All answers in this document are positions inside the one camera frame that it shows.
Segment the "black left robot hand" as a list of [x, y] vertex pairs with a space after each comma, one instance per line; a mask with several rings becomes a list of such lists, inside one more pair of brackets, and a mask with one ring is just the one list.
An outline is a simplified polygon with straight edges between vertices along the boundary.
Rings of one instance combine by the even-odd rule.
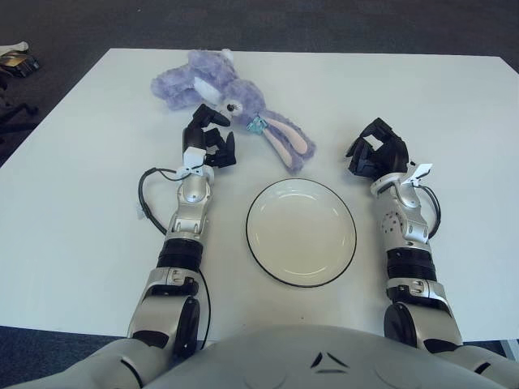
[[182, 150], [190, 147], [204, 152], [201, 162], [195, 162], [194, 167], [207, 165], [224, 168], [236, 164], [234, 133], [229, 132], [223, 139], [217, 128], [204, 130], [210, 124], [230, 126], [230, 120], [222, 113], [202, 104], [193, 113], [192, 119], [182, 133]]

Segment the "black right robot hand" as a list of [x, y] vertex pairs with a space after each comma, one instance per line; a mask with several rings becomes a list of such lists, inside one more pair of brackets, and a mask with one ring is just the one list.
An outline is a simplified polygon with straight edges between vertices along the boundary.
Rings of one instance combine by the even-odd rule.
[[409, 163], [405, 142], [381, 118], [362, 131], [345, 157], [350, 159], [348, 170], [353, 175], [373, 181], [389, 173], [406, 173]]

